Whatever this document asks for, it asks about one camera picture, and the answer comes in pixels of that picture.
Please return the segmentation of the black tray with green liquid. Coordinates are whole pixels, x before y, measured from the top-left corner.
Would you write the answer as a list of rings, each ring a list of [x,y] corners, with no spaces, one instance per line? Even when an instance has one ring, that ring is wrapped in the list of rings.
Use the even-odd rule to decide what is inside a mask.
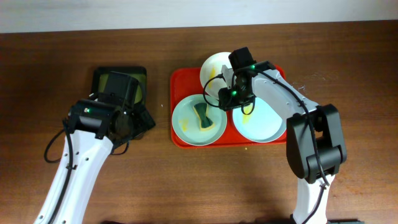
[[[98,67],[93,74],[91,92],[98,101],[133,107],[146,103],[147,71],[144,67]]]

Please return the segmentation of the light blue plate yellow stain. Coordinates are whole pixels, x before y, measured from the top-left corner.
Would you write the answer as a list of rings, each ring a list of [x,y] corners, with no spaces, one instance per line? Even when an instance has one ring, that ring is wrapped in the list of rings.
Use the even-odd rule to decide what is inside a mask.
[[[255,105],[236,108],[232,112],[233,124],[246,139],[267,143],[280,138],[286,130],[285,121],[262,99],[256,98]]]

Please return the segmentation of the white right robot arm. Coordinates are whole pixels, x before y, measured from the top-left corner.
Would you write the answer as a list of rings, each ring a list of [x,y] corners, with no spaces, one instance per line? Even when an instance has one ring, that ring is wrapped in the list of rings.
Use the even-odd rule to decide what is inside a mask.
[[[248,48],[229,54],[230,68],[220,77],[227,84],[218,92],[224,111],[243,109],[257,99],[265,101],[286,123],[286,156],[298,178],[295,223],[327,223],[330,184],[346,161],[340,115],[335,106],[309,100],[268,62],[257,62]]]

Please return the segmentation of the red plastic tray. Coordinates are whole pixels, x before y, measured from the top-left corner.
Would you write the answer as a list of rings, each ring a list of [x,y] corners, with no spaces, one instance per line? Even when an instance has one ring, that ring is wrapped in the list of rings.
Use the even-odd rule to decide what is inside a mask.
[[[203,94],[203,87],[200,82],[200,68],[181,68],[173,72],[170,79],[170,104],[173,113],[177,103],[187,96]],[[235,147],[267,144],[285,144],[286,133],[272,142],[259,143],[246,139],[235,128],[232,119],[232,111],[227,111],[227,127],[223,135],[216,142],[207,146],[191,146],[184,143],[175,133],[172,127],[171,137],[176,146],[184,149],[214,148],[214,147]]]

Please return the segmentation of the yellow green sponge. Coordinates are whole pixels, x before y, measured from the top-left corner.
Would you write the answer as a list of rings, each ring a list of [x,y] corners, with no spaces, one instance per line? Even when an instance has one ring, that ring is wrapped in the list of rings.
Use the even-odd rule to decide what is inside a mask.
[[[215,126],[215,123],[208,117],[208,104],[197,103],[193,106],[193,110],[199,119],[199,128],[201,131],[207,131]]]

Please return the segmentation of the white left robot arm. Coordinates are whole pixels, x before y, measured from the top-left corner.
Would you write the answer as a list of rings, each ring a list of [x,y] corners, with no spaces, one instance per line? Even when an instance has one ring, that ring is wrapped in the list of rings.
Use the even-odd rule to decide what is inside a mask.
[[[65,145],[36,223],[81,223],[106,158],[155,126],[146,109],[144,67],[99,67],[89,97],[62,121]]]

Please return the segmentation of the light green plate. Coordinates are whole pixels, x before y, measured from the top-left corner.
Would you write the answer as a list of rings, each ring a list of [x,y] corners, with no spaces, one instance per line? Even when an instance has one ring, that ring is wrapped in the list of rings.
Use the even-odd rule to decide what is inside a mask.
[[[218,100],[202,94],[190,95],[177,103],[172,113],[172,127],[174,133],[184,142],[191,146],[210,145],[223,135],[227,127],[226,112],[210,106]],[[206,105],[206,117],[213,123],[209,128],[201,128],[201,119],[194,110],[194,106],[204,103]]]

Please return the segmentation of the white plate with yellow stain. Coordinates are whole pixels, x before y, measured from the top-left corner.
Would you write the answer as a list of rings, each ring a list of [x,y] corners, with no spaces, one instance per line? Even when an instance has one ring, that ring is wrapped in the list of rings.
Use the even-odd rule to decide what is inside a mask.
[[[212,78],[221,74],[223,65],[227,68],[232,68],[228,56],[230,52],[220,52],[207,58],[200,70],[200,82],[202,87]],[[221,88],[226,88],[227,84],[222,78],[216,78],[208,83],[206,86],[206,93],[213,98],[218,99],[218,92]]]

